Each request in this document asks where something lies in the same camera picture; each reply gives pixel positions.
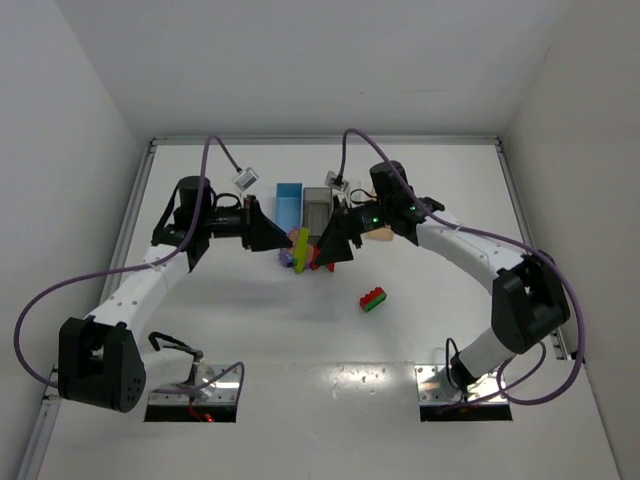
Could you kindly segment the lime green lego brick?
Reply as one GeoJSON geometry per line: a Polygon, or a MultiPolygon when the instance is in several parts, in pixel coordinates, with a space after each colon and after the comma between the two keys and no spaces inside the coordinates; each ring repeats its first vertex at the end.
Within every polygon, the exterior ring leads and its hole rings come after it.
{"type": "Polygon", "coordinates": [[[297,233],[293,253],[293,266],[296,274],[303,273],[310,266],[312,256],[313,248],[309,244],[309,229],[301,227],[297,233]]]}

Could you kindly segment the red and green lego block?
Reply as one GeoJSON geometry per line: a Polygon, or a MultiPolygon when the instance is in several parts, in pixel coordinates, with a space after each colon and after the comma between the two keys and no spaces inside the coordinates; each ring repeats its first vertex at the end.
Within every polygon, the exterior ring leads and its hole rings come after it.
{"type": "Polygon", "coordinates": [[[359,299],[359,308],[368,313],[384,302],[387,298],[387,292],[382,287],[375,287],[359,299]]]}

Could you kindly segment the purple lego brick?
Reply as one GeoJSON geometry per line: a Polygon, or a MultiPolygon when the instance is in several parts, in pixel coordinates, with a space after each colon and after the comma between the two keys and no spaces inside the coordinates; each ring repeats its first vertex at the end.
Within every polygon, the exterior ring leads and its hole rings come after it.
{"type": "Polygon", "coordinates": [[[289,232],[288,238],[291,241],[292,249],[298,245],[306,245],[308,242],[308,229],[305,227],[294,228],[289,232]]]}

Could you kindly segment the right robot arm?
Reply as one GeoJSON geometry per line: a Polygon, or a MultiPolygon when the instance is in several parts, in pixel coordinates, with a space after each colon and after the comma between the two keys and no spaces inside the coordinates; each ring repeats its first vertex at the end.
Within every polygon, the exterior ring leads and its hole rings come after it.
{"type": "Polygon", "coordinates": [[[556,273],[539,257],[520,253],[455,226],[440,202],[415,196],[398,161],[370,168],[375,197],[350,207],[335,199],[334,210],[314,249],[313,266],[351,261],[362,235],[382,227],[431,251],[470,275],[491,296],[489,327],[455,353],[445,369],[460,392],[517,355],[526,353],[569,318],[556,273]]]}

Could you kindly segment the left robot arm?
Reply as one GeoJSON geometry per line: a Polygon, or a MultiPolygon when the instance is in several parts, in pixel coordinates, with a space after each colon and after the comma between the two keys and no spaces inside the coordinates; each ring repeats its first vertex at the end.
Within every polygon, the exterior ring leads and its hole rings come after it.
{"type": "Polygon", "coordinates": [[[194,395],[214,383],[202,379],[200,350],[144,326],[170,290],[191,273],[218,238],[238,238],[243,248],[288,248],[288,234],[249,195],[220,206],[206,178],[180,179],[140,268],[86,317],[69,318],[59,331],[58,391],[62,398],[122,413],[147,392],[194,395]],[[139,344],[147,339],[150,352],[139,344]]]}

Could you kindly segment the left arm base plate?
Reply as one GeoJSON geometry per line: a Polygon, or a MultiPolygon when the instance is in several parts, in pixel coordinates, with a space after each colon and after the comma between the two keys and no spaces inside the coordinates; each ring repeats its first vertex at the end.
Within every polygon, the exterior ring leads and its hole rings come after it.
{"type": "Polygon", "coordinates": [[[148,406],[236,407],[245,379],[245,364],[204,364],[198,367],[194,386],[167,386],[149,394],[148,406]]]}

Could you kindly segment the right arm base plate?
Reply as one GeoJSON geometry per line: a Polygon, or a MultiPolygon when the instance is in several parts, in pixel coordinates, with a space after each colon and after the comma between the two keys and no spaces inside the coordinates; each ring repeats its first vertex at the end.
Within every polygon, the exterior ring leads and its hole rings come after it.
{"type": "Polygon", "coordinates": [[[499,393],[497,371],[483,375],[463,393],[451,385],[443,364],[416,364],[414,367],[420,407],[502,406],[508,400],[499,393]]]}

